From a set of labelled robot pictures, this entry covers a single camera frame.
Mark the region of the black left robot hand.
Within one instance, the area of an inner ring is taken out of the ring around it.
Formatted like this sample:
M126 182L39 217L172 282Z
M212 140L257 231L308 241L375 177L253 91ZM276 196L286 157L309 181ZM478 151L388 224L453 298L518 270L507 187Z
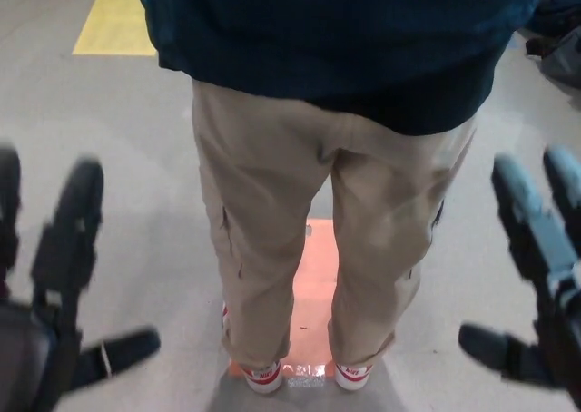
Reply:
M154 327L83 348L79 299L96 263L104 175L94 157L73 166L53 218L34 255L30 303L10 296L6 277L16 264L21 163L15 147L1 147L1 408L52 411L64 395L114 378L161 347Z

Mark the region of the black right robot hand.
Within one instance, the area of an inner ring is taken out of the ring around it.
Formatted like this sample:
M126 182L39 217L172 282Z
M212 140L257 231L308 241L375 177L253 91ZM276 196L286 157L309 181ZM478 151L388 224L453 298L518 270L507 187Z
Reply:
M543 164L560 213L545 209L526 170L511 156L494 160L491 182L498 217L518 272L537 294L534 327L527 344L476 324L464 323L460 348L504 380L560 389L580 402L580 163L563 147L545 150Z

